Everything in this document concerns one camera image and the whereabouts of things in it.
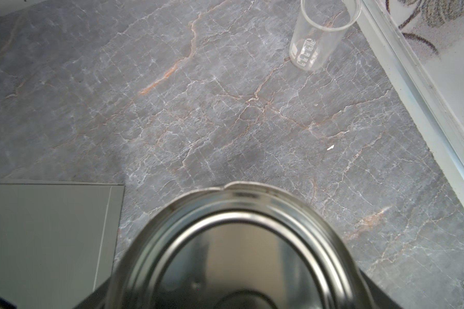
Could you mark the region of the grey metal cabinet box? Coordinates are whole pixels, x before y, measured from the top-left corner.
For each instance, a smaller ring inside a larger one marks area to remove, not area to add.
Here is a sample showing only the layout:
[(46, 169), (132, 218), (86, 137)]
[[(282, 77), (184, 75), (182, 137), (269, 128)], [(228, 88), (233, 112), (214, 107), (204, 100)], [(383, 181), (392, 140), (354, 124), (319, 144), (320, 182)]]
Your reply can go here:
[(123, 185), (0, 184), (0, 308), (74, 308), (112, 274)]

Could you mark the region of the aluminium corner frame right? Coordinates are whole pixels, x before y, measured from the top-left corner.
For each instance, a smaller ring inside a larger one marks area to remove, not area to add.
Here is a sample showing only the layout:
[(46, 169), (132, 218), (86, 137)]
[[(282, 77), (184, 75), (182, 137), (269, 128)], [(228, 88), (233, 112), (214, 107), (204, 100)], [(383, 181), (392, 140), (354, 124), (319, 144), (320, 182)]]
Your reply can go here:
[(390, 15), (362, 1), (358, 26), (464, 208), (464, 134)]

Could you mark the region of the clear plastic measuring cup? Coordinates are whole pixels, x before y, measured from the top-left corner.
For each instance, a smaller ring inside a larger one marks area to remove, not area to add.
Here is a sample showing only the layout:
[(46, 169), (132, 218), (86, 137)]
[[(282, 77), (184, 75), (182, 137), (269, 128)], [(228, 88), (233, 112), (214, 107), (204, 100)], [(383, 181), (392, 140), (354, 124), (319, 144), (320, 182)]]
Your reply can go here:
[(291, 62), (307, 72), (322, 68), (361, 11), (358, 0), (301, 0), (289, 47)]

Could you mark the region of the blue label tall can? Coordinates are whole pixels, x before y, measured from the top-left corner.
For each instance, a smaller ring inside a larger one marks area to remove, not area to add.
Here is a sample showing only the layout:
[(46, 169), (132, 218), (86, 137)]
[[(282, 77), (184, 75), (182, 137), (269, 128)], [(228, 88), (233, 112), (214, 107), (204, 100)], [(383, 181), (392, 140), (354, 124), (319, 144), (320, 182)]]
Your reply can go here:
[(374, 308), (333, 228), (287, 191), (232, 182), (183, 194), (141, 230), (107, 308)]

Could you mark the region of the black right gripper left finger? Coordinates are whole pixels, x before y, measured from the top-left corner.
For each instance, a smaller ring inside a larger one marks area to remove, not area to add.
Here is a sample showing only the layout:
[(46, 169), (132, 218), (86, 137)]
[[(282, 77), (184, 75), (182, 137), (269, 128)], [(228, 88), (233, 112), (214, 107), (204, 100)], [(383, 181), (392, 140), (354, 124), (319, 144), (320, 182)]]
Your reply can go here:
[(108, 278), (93, 293), (82, 300), (74, 309), (104, 309), (111, 278)]

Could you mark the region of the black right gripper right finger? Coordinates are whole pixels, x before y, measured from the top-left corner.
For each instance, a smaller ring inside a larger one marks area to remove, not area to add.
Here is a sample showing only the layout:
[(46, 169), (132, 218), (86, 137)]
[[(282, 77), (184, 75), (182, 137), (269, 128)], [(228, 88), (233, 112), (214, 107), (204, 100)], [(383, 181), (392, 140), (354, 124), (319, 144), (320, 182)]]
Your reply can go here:
[(362, 293), (357, 301), (357, 308), (402, 309), (402, 307), (390, 298), (368, 275), (359, 270), (361, 277)]

